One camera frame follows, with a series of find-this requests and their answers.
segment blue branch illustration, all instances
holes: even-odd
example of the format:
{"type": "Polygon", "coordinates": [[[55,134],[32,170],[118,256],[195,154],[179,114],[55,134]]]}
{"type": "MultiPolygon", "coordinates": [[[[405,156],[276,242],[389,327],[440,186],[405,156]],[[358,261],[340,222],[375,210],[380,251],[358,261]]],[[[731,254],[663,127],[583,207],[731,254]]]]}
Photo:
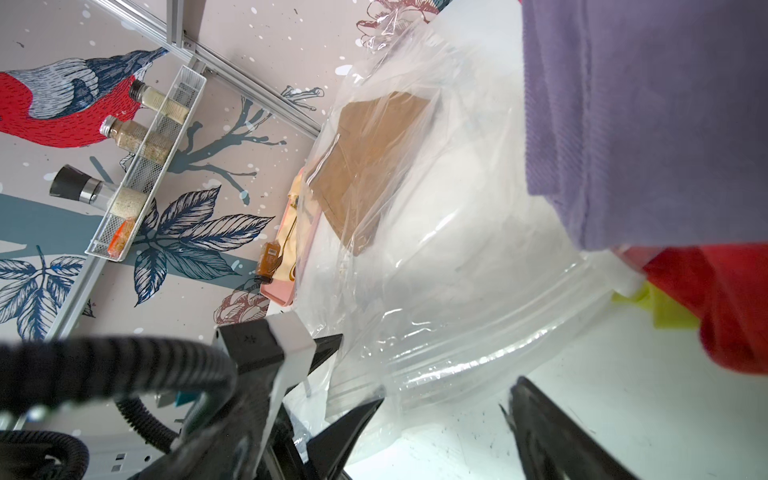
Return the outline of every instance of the blue branch illustration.
{"type": "MultiPolygon", "coordinates": [[[[309,98],[318,98],[325,95],[325,92],[320,87],[315,87],[308,91],[301,91],[299,89],[294,89],[290,86],[286,86],[286,88],[283,90],[281,95],[288,100],[289,103],[292,105],[303,108],[309,111],[316,111],[316,108],[305,104],[304,101],[309,98]]],[[[241,98],[241,109],[240,109],[240,115],[237,118],[237,122],[235,122],[235,125],[224,135],[222,135],[221,138],[218,138],[217,140],[211,142],[210,144],[200,147],[197,150],[194,150],[194,136],[195,134],[203,128],[203,124],[201,124],[199,121],[195,121],[192,123],[192,125],[187,129],[187,147],[183,150],[179,150],[176,155],[174,156],[174,160],[170,163],[170,166],[168,167],[169,172],[173,172],[175,174],[182,174],[185,171],[199,171],[199,170],[205,170],[209,171],[214,174],[220,175],[227,183],[229,183],[232,187],[237,189],[238,192],[242,195],[243,192],[246,194],[243,195],[243,203],[248,205],[250,203],[250,197],[247,195],[247,192],[245,188],[243,188],[237,180],[235,180],[235,177],[255,177],[257,175],[256,172],[243,172],[243,173],[236,173],[236,172],[230,172],[228,170],[225,170],[221,167],[217,167],[216,165],[211,164],[210,162],[203,163],[204,161],[212,158],[214,155],[221,152],[223,149],[227,147],[232,147],[234,145],[241,145],[244,142],[250,142],[255,144],[262,144],[262,145],[269,145],[269,146],[275,146],[275,145],[285,145],[287,142],[285,140],[272,142],[270,141],[269,136],[256,136],[254,132],[256,129],[263,124],[265,121],[269,120],[272,117],[272,114],[264,110],[263,108],[260,108],[255,114],[250,115],[251,108],[253,107],[253,102],[245,97],[241,98]]]]}

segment metal rail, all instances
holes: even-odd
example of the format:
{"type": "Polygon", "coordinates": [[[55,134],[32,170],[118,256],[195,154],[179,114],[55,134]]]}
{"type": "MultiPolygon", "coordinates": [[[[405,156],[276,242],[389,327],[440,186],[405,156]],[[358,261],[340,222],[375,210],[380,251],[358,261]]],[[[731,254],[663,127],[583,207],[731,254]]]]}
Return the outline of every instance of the metal rail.
{"type": "MultiPolygon", "coordinates": [[[[181,0],[177,0],[177,2],[179,6],[183,7],[181,0]]],[[[211,72],[229,83],[243,96],[263,106],[286,123],[293,125],[306,136],[314,139],[319,135],[320,125],[283,98],[277,90],[259,78],[247,74],[205,45],[190,40],[186,35],[183,36],[182,45],[170,43],[165,22],[136,6],[133,2],[128,0],[94,0],[94,3],[105,8],[123,22],[134,26],[142,35],[167,48],[169,52],[182,58],[185,62],[189,62],[193,54],[196,55],[206,63],[211,72]]],[[[184,13],[181,9],[177,9],[175,15],[170,17],[171,29],[175,30],[177,35],[179,32],[183,34],[184,27],[183,25],[174,25],[174,23],[179,22],[183,17],[184,13]]]]}

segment metal jar lid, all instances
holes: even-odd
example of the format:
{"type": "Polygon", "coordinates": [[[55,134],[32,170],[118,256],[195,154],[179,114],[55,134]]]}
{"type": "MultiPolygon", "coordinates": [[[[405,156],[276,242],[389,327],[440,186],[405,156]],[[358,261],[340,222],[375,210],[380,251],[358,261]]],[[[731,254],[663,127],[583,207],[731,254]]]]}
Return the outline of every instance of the metal jar lid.
{"type": "Polygon", "coordinates": [[[99,127],[99,133],[104,135],[106,138],[109,138],[109,131],[112,129],[112,125],[114,125],[114,122],[117,120],[117,117],[113,117],[112,115],[108,115],[103,122],[101,122],[101,127],[99,127]]]}
{"type": "Polygon", "coordinates": [[[133,101],[141,103],[141,95],[144,93],[146,87],[147,85],[145,85],[143,81],[134,80],[134,83],[131,84],[131,88],[128,89],[128,97],[133,101]]]}

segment small brown bottle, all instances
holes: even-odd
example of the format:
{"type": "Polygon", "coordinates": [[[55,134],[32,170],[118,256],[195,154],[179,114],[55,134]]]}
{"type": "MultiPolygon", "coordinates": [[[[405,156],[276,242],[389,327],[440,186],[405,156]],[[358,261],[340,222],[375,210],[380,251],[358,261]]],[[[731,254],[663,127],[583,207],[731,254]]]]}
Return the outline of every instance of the small brown bottle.
{"type": "Polygon", "coordinates": [[[190,114],[189,108],[170,98],[163,105],[165,94],[155,90],[141,80],[134,80],[134,83],[131,84],[131,89],[128,91],[128,96],[145,107],[159,111],[161,115],[165,115],[180,125],[184,124],[184,121],[187,120],[187,116],[190,114]]]}
{"type": "MultiPolygon", "coordinates": [[[[112,115],[104,119],[104,123],[101,124],[99,131],[107,138],[114,138],[118,147],[132,154],[138,152],[141,142],[148,132],[144,125],[136,121],[119,121],[112,115]]],[[[147,138],[147,143],[144,144],[144,151],[141,156],[156,164],[164,165],[173,147],[173,141],[168,140],[163,135],[152,132],[147,138]]]]}
{"type": "Polygon", "coordinates": [[[256,278],[261,280],[261,283],[272,283],[272,275],[283,261],[282,256],[278,257],[279,253],[280,244],[276,241],[267,242],[261,247],[261,261],[256,270],[256,278]]]}

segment leaf illustration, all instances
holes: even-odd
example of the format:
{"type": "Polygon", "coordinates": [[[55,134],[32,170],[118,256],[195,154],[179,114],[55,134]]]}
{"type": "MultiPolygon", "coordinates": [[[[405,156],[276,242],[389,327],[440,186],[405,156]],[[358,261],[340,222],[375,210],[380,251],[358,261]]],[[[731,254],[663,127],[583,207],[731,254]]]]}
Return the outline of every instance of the leaf illustration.
{"type": "Polygon", "coordinates": [[[48,275],[48,278],[45,279],[45,289],[51,294],[58,308],[64,304],[64,299],[67,298],[73,283],[74,280],[68,279],[66,276],[48,275]]]}
{"type": "Polygon", "coordinates": [[[237,275],[218,252],[173,242],[163,247],[171,265],[195,280],[213,280],[220,276],[237,275]]]}
{"type": "Polygon", "coordinates": [[[226,215],[184,231],[179,240],[205,250],[226,252],[256,238],[273,218],[246,214],[226,215]]]}
{"type": "Polygon", "coordinates": [[[56,302],[46,289],[38,288],[27,298],[16,327],[24,340],[43,340],[56,319],[56,302]]]}
{"type": "Polygon", "coordinates": [[[35,268],[29,262],[23,262],[21,260],[0,260],[0,279],[3,280],[19,280],[21,278],[29,278],[38,269],[35,268]]]}
{"type": "Polygon", "coordinates": [[[157,217],[159,215],[157,214],[157,200],[154,198],[152,199],[152,205],[150,206],[150,210],[147,213],[147,216],[144,217],[144,221],[141,222],[141,226],[139,227],[138,234],[139,235],[147,235],[147,233],[150,233],[153,228],[157,225],[157,217]]]}
{"type": "Polygon", "coordinates": [[[89,316],[91,318],[96,318],[96,315],[94,315],[94,307],[91,303],[91,299],[88,299],[88,302],[85,304],[85,307],[83,307],[83,315],[89,316]]]}
{"type": "Polygon", "coordinates": [[[139,296],[136,305],[149,300],[165,281],[167,265],[165,253],[149,247],[136,257],[134,266],[134,289],[139,296]]]}
{"type": "Polygon", "coordinates": [[[85,258],[73,257],[70,255],[64,255],[54,259],[51,262],[51,270],[55,271],[59,275],[77,276],[80,273],[80,269],[85,263],[85,258]]]}
{"type": "Polygon", "coordinates": [[[38,288],[34,278],[21,279],[0,289],[0,323],[5,323],[17,317],[22,312],[22,306],[27,298],[38,288]]]}
{"type": "Polygon", "coordinates": [[[214,214],[219,187],[199,192],[188,192],[168,205],[160,218],[157,233],[160,235],[179,234],[214,214]]]}

